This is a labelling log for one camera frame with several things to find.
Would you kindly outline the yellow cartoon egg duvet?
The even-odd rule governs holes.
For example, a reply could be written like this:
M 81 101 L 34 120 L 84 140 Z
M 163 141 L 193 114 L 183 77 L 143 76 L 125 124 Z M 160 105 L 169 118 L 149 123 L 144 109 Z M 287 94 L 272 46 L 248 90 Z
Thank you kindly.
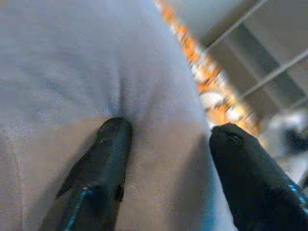
M 227 71 L 204 51 L 165 0 L 154 0 L 188 61 L 209 127 L 234 123 L 259 138 L 261 128 L 254 111 L 240 99 Z

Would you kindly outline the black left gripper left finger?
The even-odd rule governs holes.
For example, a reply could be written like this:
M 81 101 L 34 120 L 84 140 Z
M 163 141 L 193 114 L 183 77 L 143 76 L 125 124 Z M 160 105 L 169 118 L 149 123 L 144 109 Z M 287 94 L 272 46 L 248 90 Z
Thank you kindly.
M 40 231 L 114 231 L 131 141 L 132 125 L 125 118 L 105 121 L 71 168 Z

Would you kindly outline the white quilted mattress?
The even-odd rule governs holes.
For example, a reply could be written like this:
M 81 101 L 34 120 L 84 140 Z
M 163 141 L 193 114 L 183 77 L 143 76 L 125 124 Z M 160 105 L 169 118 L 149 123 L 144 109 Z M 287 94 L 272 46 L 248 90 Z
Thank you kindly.
M 153 0 L 0 0 L 0 231 L 40 231 L 113 117 L 132 125 L 114 231 L 237 231 Z

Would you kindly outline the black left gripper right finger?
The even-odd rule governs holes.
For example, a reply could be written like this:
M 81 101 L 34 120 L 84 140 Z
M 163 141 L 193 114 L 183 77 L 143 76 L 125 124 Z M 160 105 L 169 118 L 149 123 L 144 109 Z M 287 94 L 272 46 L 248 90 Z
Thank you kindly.
M 238 231 L 308 231 L 308 197 L 254 136 L 227 123 L 209 145 Z

